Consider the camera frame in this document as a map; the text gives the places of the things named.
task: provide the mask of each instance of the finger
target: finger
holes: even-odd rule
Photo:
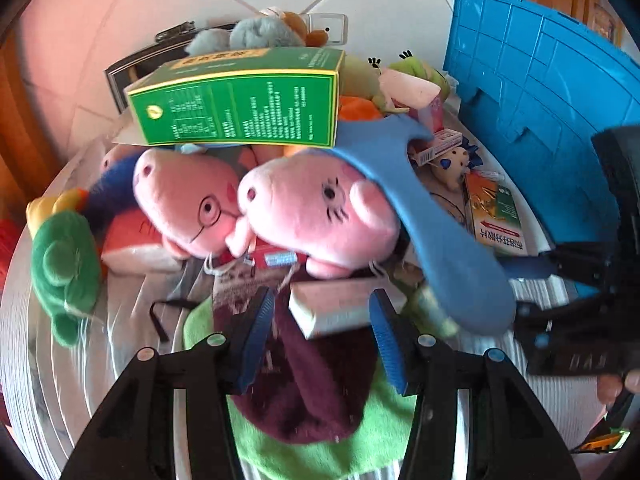
[[[616,375],[598,377],[598,400],[603,404],[612,404],[622,392],[622,379]]]
[[[626,375],[625,388],[633,394],[640,394],[640,368],[631,370]]]

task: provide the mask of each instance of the green box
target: green box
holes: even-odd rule
[[[344,52],[277,47],[165,63],[127,88],[146,142],[334,145]]]

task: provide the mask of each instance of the tiled wall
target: tiled wall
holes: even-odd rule
[[[152,43],[160,30],[246,18],[278,6],[340,12],[346,50],[392,62],[410,49],[444,60],[453,0],[33,0],[18,26],[22,74],[42,125],[63,158],[101,136],[116,117],[103,70]]]

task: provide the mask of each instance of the blue plastic crate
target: blue plastic crate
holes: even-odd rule
[[[590,139],[640,123],[640,67],[556,10],[456,0],[444,69],[460,82],[460,120],[553,240],[613,239],[618,208]]]

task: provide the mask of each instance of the pink pig plush toy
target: pink pig plush toy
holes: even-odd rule
[[[380,188],[340,158],[305,150],[254,168],[240,182],[243,216],[226,238],[234,256],[254,235],[309,255],[307,272],[341,278],[393,251],[400,222]]]
[[[225,148],[216,153],[234,157],[223,160],[153,148],[136,164],[136,201],[176,258],[223,253],[225,238],[240,216],[236,191],[240,176],[256,165],[254,152]]]

